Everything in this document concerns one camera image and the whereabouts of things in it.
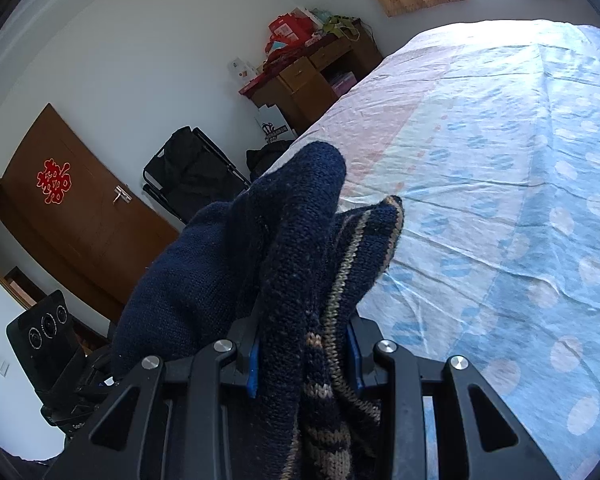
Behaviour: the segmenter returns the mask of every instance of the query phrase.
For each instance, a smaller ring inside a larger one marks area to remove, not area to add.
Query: pink box
[[[333,91],[336,92],[338,97],[342,97],[351,90],[356,83],[356,76],[353,75],[353,72],[347,72],[331,81],[331,88],[333,88]]]

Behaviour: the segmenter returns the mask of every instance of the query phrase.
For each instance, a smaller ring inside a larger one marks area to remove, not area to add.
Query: red bag
[[[287,43],[301,41],[304,44],[314,32],[314,22],[310,18],[284,14],[269,24],[269,30],[276,36],[286,38]]]

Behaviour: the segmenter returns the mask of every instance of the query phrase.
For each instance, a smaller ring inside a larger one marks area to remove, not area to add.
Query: blue polka dot sheet
[[[361,316],[417,355],[466,356],[561,478],[584,479],[600,459],[600,30],[424,32],[273,169],[314,140],[347,160],[343,209],[404,202]]]

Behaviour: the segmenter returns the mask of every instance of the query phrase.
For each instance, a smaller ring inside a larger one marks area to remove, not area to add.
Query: light switch
[[[8,369],[9,369],[9,362],[0,355],[0,375],[2,375],[3,377],[6,377]]]

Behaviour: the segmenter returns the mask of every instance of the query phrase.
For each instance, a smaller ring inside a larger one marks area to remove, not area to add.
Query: door latch
[[[116,193],[117,196],[113,199],[113,203],[116,203],[119,198],[124,200],[126,203],[131,202],[131,195],[129,195],[129,193],[122,189],[122,187],[116,186]]]

